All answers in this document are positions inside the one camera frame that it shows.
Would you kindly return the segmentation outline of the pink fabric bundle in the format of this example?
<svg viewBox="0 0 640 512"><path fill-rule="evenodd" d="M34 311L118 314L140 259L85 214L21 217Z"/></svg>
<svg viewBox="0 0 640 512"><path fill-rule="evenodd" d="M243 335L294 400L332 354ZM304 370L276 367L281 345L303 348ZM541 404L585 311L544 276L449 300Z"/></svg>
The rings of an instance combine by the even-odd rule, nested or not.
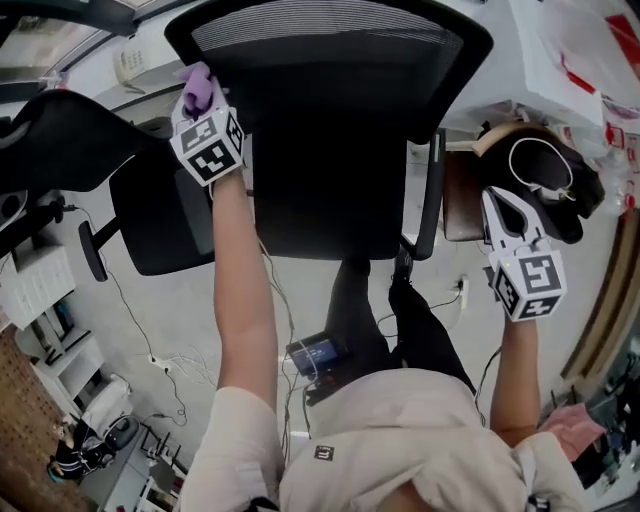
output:
<svg viewBox="0 0 640 512"><path fill-rule="evenodd" d="M539 431L554 434L568 460L575 462L606 429L591 418L584 403L577 403L555 409Z"/></svg>

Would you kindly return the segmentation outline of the person's left leg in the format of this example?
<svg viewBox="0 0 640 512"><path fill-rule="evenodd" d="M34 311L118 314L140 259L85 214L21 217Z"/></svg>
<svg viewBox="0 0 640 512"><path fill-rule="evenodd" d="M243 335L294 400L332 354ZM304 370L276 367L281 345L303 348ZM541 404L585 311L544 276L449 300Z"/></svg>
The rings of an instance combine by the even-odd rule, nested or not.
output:
<svg viewBox="0 0 640 512"><path fill-rule="evenodd" d="M368 297L368 259L341 262L329 303L325 331L361 374L386 370L391 354Z"/></svg>

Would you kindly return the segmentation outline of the black chair seat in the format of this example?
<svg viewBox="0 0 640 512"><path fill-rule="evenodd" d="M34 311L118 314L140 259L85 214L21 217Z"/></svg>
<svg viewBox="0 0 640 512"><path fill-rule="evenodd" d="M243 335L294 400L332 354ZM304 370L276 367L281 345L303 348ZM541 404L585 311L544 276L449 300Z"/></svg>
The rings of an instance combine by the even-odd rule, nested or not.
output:
<svg viewBox="0 0 640 512"><path fill-rule="evenodd" d="M272 256L386 260L399 249L404 138L256 132L253 198L259 238Z"/></svg>

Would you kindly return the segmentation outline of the black mesh office chair back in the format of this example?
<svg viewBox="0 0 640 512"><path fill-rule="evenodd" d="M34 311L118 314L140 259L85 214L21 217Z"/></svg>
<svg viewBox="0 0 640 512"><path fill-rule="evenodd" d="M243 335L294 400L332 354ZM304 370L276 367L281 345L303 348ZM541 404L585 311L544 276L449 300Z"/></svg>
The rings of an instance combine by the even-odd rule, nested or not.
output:
<svg viewBox="0 0 640 512"><path fill-rule="evenodd" d="M487 29L437 0L207 0L164 31L255 130L284 115L393 123L429 141L489 56Z"/></svg>

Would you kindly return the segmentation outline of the person's left forearm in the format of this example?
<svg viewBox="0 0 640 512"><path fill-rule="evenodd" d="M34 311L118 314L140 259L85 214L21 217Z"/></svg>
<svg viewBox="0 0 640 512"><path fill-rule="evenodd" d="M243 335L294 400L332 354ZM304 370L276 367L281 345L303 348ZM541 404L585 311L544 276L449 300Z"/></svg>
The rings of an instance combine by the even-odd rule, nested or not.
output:
<svg viewBox="0 0 640 512"><path fill-rule="evenodd" d="M278 341L273 297L241 173L220 178L212 192L219 386L244 389L275 408Z"/></svg>

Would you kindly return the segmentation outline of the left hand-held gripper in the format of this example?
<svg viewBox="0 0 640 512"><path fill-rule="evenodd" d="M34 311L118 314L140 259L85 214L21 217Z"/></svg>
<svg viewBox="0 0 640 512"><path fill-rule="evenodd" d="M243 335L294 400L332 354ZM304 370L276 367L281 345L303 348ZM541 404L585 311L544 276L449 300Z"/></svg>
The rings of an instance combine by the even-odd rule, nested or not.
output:
<svg viewBox="0 0 640 512"><path fill-rule="evenodd" d="M211 98L207 116L186 127L170 139L171 148L183 168L206 187L244 165L245 134L237 111L229 107L216 76L210 77ZM180 94L171 113L173 126L189 123L184 95Z"/></svg>

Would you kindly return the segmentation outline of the person's right leg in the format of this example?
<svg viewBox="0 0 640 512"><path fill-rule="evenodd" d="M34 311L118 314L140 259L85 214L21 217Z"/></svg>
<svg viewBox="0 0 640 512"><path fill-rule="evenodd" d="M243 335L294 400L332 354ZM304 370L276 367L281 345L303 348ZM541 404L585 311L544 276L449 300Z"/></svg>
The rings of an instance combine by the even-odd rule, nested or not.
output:
<svg viewBox="0 0 640 512"><path fill-rule="evenodd" d="M410 283L412 268L411 255L401 248L394 259L394 273L389 289L389 303L398 329L398 343L392 352L393 357L409 368L455 377L474 394L475 388L446 328Z"/></svg>

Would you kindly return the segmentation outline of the person's beige shirt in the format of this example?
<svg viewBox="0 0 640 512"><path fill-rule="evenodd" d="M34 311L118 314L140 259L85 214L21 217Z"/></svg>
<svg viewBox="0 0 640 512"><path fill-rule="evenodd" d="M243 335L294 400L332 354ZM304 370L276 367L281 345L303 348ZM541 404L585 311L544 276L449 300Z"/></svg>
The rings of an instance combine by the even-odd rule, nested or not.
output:
<svg viewBox="0 0 640 512"><path fill-rule="evenodd" d="M403 368L360 378L312 410L314 434L291 461L274 411L226 387L189 470L182 512L378 512L404 485L433 512L583 512L584 491L556 437L515 447L484 428L470 390Z"/></svg>

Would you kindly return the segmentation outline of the black screen device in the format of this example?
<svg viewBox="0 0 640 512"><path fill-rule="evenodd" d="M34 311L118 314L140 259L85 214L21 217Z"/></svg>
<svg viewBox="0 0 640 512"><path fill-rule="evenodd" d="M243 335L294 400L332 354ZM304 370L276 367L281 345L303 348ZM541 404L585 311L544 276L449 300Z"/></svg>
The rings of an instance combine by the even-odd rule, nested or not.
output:
<svg viewBox="0 0 640 512"><path fill-rule="evenodd" d="M286 354L303 377L314 380L347 358L349 351L343 343L322 331L289 344Z"/></svg>

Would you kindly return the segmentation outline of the black high-back office chair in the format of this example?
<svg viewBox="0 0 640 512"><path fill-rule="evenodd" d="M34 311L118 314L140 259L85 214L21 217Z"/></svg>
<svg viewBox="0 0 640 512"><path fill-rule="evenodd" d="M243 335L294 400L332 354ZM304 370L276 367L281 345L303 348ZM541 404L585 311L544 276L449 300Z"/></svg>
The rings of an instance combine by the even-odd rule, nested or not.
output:
<svg viewBox="0 0 640 512"><path fill-rule="evenodd" d="M115 212L99 230L78 228L86 261L107 280L100 250L120 234L139 274L158 276L215 260L211 200L179 163L168 121L135 126L97 102L67 90L32 98L13 120L0 120L0 213L5 196L24 193L26 212L0 226L0 258L67 206L38 205L58 190L90 192L107 183Z"/></svg>

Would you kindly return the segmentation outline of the brown wooden stool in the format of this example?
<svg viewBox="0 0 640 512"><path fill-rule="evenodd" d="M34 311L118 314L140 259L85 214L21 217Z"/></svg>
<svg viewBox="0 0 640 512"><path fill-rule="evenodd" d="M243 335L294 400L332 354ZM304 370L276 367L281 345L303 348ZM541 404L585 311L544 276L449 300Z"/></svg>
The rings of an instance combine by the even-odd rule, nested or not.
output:
<svg viewBox="0 0 640 512"><path fill-rule="evenodd" d="M477 140L446 143L441 229L448 241L484 239L482 187L475 173L479 158L504 137L523 130L552 135L535 123L510 122L485 129Z"/></svg>

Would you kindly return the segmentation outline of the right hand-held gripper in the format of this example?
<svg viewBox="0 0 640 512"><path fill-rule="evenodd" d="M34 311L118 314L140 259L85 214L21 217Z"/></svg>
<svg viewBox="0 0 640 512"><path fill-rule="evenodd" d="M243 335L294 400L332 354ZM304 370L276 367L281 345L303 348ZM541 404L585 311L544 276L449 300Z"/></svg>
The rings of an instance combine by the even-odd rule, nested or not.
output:
<svg viewBox="0 0 640 512"><path fill-rule="evenodd" d="M500 187L485 188L481 199L485 234L494 251L491 287L507 317L528 321L553 315L567 283L560 251L543 236L536 210Z"/></svg>

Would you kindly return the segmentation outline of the brown wooden boards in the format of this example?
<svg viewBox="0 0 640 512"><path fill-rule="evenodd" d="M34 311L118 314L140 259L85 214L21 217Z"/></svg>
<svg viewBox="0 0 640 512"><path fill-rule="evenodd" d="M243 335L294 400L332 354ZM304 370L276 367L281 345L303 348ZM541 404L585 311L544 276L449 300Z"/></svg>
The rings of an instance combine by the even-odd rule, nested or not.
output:
<svg viewBox="0 0 640 512"><path fill-rule="evenodd" d="M640 210L618 220L613 247L598 297L561 377L599 376L619 351L640 296Z"/></svg>

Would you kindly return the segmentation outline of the black bag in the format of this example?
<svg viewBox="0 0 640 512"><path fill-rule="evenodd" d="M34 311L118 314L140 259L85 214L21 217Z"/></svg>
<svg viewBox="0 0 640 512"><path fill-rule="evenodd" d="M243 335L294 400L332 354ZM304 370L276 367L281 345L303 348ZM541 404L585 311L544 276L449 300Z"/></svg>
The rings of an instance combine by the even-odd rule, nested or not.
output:
<svg viewBox="0 0 640 512"><path fill-rule="evenodd" d="M553 133L523 130L504 137L479 158L477 176L528 202L547 235L570 245L581 241L581 221L605 198L598 174Z"/></svg>

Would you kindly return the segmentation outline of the white box cabinet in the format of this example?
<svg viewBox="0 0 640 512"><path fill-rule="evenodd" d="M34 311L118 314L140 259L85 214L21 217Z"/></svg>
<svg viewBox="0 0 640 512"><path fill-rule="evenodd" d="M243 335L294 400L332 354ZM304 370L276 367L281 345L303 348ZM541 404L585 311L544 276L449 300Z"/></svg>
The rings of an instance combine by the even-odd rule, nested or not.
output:
<svg viewBox="0 0 640 512"><path fill-rule="evenodd" d="M572 82L543 39L546 0L443 0L488 30L493 49L447 111L443 125L472 131L484 109L514 102L572 126L603 123L602 100Z"/></svg>

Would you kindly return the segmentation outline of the white drawer cabinet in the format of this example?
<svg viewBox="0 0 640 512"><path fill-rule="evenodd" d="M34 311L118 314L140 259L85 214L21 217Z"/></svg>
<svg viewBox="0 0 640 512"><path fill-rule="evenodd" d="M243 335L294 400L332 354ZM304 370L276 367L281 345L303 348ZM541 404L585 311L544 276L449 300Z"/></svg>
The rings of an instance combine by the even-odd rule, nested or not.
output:
<svg viewBox="0 0 640 512"><path fill-rule="evenodd" d="M45 247L19 268L8 264L0 273L0 306L13 325L24 329L75 286L65 247Z"/></svg>

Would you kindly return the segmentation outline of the white desk telephone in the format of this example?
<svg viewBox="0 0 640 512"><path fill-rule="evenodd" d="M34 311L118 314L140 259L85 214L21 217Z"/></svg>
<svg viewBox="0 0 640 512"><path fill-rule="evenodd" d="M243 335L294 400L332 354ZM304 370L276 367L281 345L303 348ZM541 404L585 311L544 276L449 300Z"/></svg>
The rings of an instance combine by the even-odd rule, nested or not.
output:
<svg viewBox="0 0 640 512"><path fill-rule="evenodd" d="M133 87L151 69L145 41L137 36L123 39L114 51L113 69L120 85Z"/></svg>

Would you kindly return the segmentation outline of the empty clear water jug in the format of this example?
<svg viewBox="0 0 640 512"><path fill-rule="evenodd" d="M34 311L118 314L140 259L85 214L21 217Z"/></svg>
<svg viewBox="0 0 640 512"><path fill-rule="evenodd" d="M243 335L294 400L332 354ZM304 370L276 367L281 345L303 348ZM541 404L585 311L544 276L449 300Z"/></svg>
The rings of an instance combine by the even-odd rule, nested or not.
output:
<svg viewBox="0 0 640 512"><path fill-rule="evenodd" d="M603 208L607 214L620 217L636 207L640 173L606 172L602 175L602 183L605 190Z"/></svg>
<svg viewBox="0 0 640 512"><path fill-rule="evenodd" d="M617 166L626 165L632 173L640 173L640 137L626 134L610 122L606 122L604 134L609 149L607 157Z"/></svg>

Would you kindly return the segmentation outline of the person's right forearm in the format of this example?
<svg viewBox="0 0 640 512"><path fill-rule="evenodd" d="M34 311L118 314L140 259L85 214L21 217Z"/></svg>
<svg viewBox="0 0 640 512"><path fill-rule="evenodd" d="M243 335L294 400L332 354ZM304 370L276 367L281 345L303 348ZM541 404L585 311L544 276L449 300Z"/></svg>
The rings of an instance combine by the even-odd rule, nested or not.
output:
<svg viewBox="0 0 640 512"><path fill-rule="evenodd" d="M536 433L540 414L536 322L513 322L506 316L490 428L515 447Z"/></svg>

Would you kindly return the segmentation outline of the purple cloth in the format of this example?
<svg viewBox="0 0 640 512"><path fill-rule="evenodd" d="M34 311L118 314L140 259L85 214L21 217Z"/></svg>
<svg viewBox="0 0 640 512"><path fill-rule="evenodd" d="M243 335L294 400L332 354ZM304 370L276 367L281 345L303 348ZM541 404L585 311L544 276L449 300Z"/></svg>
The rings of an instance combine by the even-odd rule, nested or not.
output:
<svg viewBox="0 0 640 512"><path fill-rule="evenodd" d="M213 102L214 88L210 69L207 64L197 62L180 69L177 77L185 84L182 91L183 116L197 119L210 109Z"/></svg>

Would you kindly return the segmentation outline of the person's leg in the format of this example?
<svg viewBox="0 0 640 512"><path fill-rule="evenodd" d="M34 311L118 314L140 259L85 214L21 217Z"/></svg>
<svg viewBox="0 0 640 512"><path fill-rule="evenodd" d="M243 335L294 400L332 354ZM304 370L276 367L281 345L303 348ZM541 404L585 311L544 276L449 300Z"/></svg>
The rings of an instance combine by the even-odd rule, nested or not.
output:
<svg viewBox="0 0 640 512"><path fill-rule="evenodd" d="M361 374L386 370L391 354L368 297L368 259L341 262L329 303L325 331Z"/></svg>
<svg viewBox="0 0 640 512"><path fill-rule="evenodd" d="M474 394L475 388L446 328L410 283L412 268L411 255L401 248L394 259L394 273L389 289L389 303L398 329L398 343L392 352L393 357L409 368L455 377Z"/></svg>

